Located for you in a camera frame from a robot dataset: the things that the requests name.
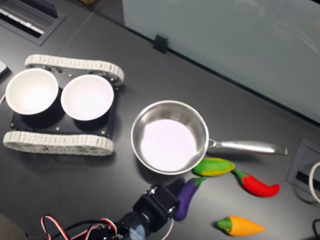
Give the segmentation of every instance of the saucepan handle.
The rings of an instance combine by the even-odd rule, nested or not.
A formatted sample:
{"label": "saucepan handle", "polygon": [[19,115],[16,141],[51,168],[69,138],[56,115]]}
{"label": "saucepan handle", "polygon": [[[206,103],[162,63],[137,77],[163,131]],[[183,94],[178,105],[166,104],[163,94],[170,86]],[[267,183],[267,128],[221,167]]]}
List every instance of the saucepan handle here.
{"label": "saucepan handle", "polygon": [[209,139],[208,149],[212,148],[245,150],[261,154],[288,154],[288,150],[285,146],[262,141],[214,141],[212,139]]}

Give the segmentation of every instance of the toy vegetable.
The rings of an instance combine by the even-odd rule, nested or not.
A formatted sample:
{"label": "toy vegetable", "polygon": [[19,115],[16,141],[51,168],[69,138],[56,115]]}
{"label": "toy vegetable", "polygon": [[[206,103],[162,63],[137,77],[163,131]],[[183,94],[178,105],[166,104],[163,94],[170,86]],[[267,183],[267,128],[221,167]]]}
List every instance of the toy vegetable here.
{"label": "toy vegetable", "polygon": [[264,232],[266,229],[241,216],[230,216],[216,223],[216,227],[234,237],[248,236]]}
{"label": "toy vegetable", "polygon": [[206,177],[191,178],[181,189],[178,199],[180,200],[180,207],[175,214],[176,220],[182,220],[187,216],[188,208],[192,197],[198,190],[200,184],[206,180]]}
{"label": "toy vegetable", "polygon": [[195,168],[193,169],[195,174],[207,177],[219,176],[232,171],[235,165],[222,158],[209,157],[203,159]]}
{"label": "toy vegetable", "polygon": [[273,197],[279,192],[279,189],[280,189],[279,184],[268,186],[258,181],[257,179],[255,179],[253,176],[249,175],[246,172],[238,171],[236,168],[233,170],[233,172],[239,178],[244,189],[246,189],[248,192],[258,197],[264,197],[264,198]]}

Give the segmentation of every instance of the metal pot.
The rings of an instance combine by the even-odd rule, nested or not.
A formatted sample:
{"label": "metal pot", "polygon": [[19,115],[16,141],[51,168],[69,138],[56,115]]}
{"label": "metal pot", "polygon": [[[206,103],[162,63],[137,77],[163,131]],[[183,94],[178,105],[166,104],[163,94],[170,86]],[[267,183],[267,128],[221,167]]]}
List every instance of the metal pot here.
{"label": "metal pot", "polygon": [[172,100],[159,101],[142,110],[131,129],[131,144],[143,165],[165,175],[193,169],[211,148],[288,153],[286,147],[266,142],[209,139],[207,125],[200,114],[191,106]]}

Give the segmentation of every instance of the black table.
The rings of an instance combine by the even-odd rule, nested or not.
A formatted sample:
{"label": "black table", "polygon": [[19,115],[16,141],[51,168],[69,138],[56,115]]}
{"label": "black table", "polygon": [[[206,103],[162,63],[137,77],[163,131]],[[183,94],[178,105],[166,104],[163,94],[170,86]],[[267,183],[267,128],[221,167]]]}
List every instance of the black table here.
{"label": "black table", "polygon": [[[28,55],[109,61],[125,72],[113,134],[115,153],[108,157],[29,154],[0,144],[0,211],[26,232],[43,238],[40,218],[52,214],[64,226],[86,219],[120,219],[153,183],[177,176],[150,172],[136,159],[130,130],[138,113],[160,100],[178,100],[199,111],[216,140],[257,140],[288,147],[288,156],[235,151],[211,156],[233,161],[239,170],[268,184],[280,184],[272,198],[245,192],[232,174],[207,179],[192,201],[188,217],[176,223],[169,239],[230,239],[212,223],[242,216],[267,231],[239,239],[311,240],[312,220],[319,217],[312,197],[292,187],[286,177],[299,143],[320,144],[320,129],[182,59],[155,51],[151,44],[72,1],[56,0],[68,17],[41,46],[0,27],[0,58],[12,70],[1,79],[0,94],[10,78],[24,69]],[[0,107],[0,136],[9,131],[13,112]],[[193,175],[183,175],[187,179]],[[161,239],[162,229],[150,237]]]}

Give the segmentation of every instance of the cable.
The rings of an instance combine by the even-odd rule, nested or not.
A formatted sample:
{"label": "cable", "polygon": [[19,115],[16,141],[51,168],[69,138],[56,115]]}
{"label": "cable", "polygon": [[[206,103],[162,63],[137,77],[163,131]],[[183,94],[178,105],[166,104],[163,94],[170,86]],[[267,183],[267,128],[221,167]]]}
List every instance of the cable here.
{"label": "cable", "polygon": [[[72,224],[72,225],[68,226],[68,227],[65,228],[64,230],[65,230],[66,232],[68,232],[68,231],[70,231],[71,229],[74,229],[74,228],[79,227],[79,226],[81,226],[81,225],[84,225],[84,224],[97,224],[98,222],[99,222],[98,220],[85,220],[85,221],[80,221],[80,222],[77,222],[77,223],[75,223],[75,224]],[[118,222],[113,222],[113,223],[116,225],[117,230],[118,230],[118,233],[119,233],[119,231],[121,232],[121,235],[124,235],[124,234],[130,232],[130,228],[127,227],[126,225],[123,225],[123,224],[118,223]],[[61,235],[60,232],[57,233],[56,235],[54,235],[54,236],[51,238],[51,240],[54,240],[55,238],[59,237],[60,235]]]}
{"label": "cable", "polygon": [[3,94],[3,96],[0,98],[0,105],[3,103],[5,99],[6,99],[6,94]]}
{"label": "cable", "polygon": [[[96,228],[98,228],[98,227],[102,227],[103,229],[105,228],[105,226],[103,226],[102,224],[98,223],[98,224],[96,224],[92,229],[96,229]],[[71,238],[71,240],[74,240],[74,239],[82,236],[83,234],[85,234],[85,233],[87,233],[87,232],[88,232],[88,230],[84,230],[83,232],[81,232],[81,233],[73,236],[73,237]]]}
{"label": "cable", "polygon": [[46,227],[46,224],[45,224],[45,219],[50,219],[54,224],[55,226],[59,229],[60,233],[63,235],[64,239],[65,240],[70,240],[70,237],[68,236],[68,234],[65,232],[64,228],[60,225],[60,223],[55,220],[51,215],[49,214],[46,214],[44,215],[42,218],[41,218],[41,225],[42,225],[42,228],[43,228],[43,231],[45,232],[46,234],[46,240],[51,240],[51,236],[50,234],[48,233],[47,231],[47,227]]}
{"label": "cable", "polygon": [[174,223],[175,223],[175,221],[172,218],[169,230],[166,232],[166,234],[164,235],[164,237],[161,240],[166,240],[169,237],[169,235],[171,234],[172,228],[174,227]]}
{"label": "cable", "polygon": [[320,219],[313,220],[313,222],[312,222],[312,230],[314,232],[314,235],[315,235],[316,239],[320,240],[320,236],[319,236],[319,234],[317,232],[317,229],[316,229],[316,222],[320,222]]}
{"label": "cable", "polygon": [[310,175],[309,175],[309,188],[311,195],[313,198],[320,204],[320,198],[317,196],[315,189],[314,189],[314,175],[316,169],[320,166],[320,162],[317,162],[313,167],[311,168]]}
{"label": "cable", "polygon": [[[102,219],[99,221],[99,223],[100,223],[100,222],[106,222],[107,224],[109,224],[109,225],[112,227],[113,231],[114,231],[114,236],[117,237],[117,235],[118,235],[117,227],[116,227],[116,225],[115,225],[111,220],[109,220],[109,219],[107,219],[107,218],[102,218]],[[89,235],[90,235],[90,233],[91,233],[91,231],[92,231],[93,229],[94,229],[94,224],[92,224],[92,225],[89,227],[89,229],[87,230],[87,232],[86,232],[86,234],[85,234],[85,236],[84,236],[84,240],[88,240]]]}

